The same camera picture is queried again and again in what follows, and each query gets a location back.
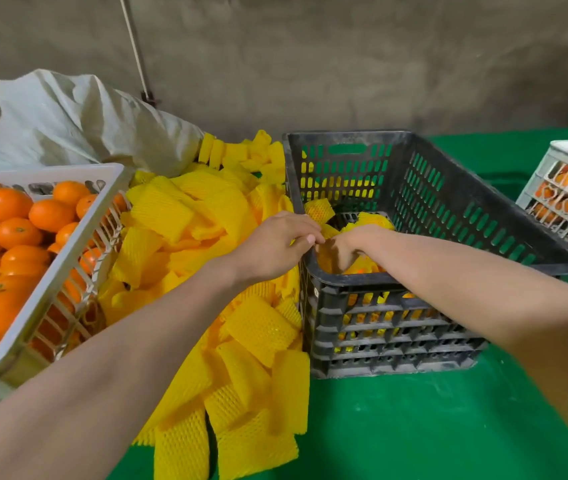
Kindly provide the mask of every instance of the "hand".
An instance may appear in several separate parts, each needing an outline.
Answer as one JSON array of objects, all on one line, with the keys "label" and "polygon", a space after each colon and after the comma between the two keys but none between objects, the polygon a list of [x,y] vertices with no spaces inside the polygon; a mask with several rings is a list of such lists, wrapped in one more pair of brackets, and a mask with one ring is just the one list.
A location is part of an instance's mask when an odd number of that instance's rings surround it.
[{"label": "hand", "polygon": [[358,256],[365,255],[363,248],[372,234],[382,230],[380,226],[369,224],[338,234],[324,244],[317,244],[316,251],[328,252],[331,256],[333,273],[343,273],[355,262]]},{"label": "hand", "polygon": [[259,283],[292,269],[316,242],[325,242],[318,223],[283,210],[266,219],[228,257],[240,279]]}]

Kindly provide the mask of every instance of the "gray wall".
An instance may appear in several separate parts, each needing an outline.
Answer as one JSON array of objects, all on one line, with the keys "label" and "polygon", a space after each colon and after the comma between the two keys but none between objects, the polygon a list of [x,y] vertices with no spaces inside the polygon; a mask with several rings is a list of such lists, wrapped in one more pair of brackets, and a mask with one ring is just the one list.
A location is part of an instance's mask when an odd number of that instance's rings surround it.
[{"label": "gray wall", "polygon": [[[131,0],[160,108],[258,128],[425,134],[568,125],[568,0]],[[0,0],[0,79],[138,95],[119,0]]]}]

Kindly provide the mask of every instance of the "green tablecloth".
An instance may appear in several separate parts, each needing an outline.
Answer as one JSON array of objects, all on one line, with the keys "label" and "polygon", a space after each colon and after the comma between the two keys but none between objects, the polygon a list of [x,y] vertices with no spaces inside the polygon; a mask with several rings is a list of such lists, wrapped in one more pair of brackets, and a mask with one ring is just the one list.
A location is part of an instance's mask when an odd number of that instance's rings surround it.
[{"label": "green tablecloth", "polygon": [[[553,139],[568,130],[432,141],[514,198]],[[468,371],[312,380],[298,443],[298,460],[251,478],[568,478],[568,428],[496,347]],[[124,479],[152,479],[152,448],[128,451],[110,476]]]}]

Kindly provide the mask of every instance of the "white bag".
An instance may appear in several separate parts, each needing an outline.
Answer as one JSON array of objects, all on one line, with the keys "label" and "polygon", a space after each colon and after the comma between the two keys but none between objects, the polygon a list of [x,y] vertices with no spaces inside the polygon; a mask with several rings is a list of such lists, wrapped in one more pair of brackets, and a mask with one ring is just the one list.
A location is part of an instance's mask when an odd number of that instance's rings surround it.
[{"label": "white bag", "polygon": [[119,162],[174,177],[204,132],[94,75],[0,80],[0,169]]}]

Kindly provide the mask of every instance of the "forearm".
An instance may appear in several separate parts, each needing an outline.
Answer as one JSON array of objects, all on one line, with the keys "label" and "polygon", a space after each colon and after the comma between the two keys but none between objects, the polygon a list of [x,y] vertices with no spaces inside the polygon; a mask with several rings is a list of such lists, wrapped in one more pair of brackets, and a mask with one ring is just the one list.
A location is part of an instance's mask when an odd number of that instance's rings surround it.
[{"label": "forearm", "polygon": [[0,478],[105,478],[188,352],[247,285],[225,259],[209,262],[2,402]]},{"label": "forearm", "polygon": [[381,228],[355,247],[442,313],[515,355],[568,416],[567,283],[469,246]]}]

